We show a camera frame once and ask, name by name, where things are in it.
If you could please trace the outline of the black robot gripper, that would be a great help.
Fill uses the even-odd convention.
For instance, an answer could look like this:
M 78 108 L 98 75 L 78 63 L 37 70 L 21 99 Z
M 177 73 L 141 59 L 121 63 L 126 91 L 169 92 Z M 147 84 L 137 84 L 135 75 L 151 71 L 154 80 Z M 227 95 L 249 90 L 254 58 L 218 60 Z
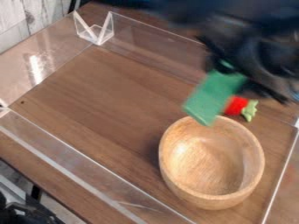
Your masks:
M 202 25 L 198 40 L 221 71 L 249 77 L 251 91 L 299 103 L 299 17 L 266 23 L 215 17 Z

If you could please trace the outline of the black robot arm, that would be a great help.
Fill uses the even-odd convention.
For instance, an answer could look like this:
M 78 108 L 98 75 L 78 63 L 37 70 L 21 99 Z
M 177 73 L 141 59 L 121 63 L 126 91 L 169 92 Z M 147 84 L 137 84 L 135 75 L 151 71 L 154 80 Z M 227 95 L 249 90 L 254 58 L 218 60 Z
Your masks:
M 247 76 L 243 89 L 299 104 L 299 0 L 99 0 L 194 31 L 210 68 Z

